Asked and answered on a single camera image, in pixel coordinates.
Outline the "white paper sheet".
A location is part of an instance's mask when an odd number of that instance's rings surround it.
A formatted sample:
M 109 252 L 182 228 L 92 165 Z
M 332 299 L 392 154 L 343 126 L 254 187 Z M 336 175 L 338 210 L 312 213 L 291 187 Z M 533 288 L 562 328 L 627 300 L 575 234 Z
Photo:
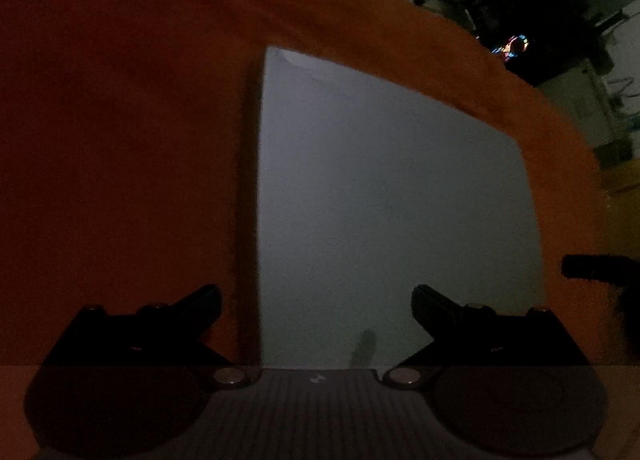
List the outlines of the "white paper sheet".
M 521 315 L 544 298 L 518 143 L 441 102 L 270 48 L 259 128 L 262 362 L 393 366 L 421 350 L 411 293 Z

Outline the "rgb lit computer case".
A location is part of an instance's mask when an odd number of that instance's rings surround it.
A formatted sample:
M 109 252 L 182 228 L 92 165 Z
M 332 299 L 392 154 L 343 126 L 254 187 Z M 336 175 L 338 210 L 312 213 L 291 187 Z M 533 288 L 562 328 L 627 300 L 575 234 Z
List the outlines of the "rgb lit computer case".
M 503 63 L 522 55 L 528 48 L 528 39 L 523 35 L 513 36 L 502 46 L 491 51 L 497 55 Z

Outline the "red tablecloth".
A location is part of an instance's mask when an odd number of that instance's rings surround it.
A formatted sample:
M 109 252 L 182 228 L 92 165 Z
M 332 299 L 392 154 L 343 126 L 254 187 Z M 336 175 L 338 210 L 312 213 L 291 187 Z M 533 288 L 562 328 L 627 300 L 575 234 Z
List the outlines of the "red tablecloth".
M 1 362 L 42 362 L 80 306 L 126 312 L 216 284 L 209 344 L 257 354 L 258 81 L 267 46 L 327 58 L 518 141 L 546 303 L 590 360 L 615 354 L 608 289 L 559 272 L 598 251 L 597 160 L 544 97 L 407 0 L 1 0 Z

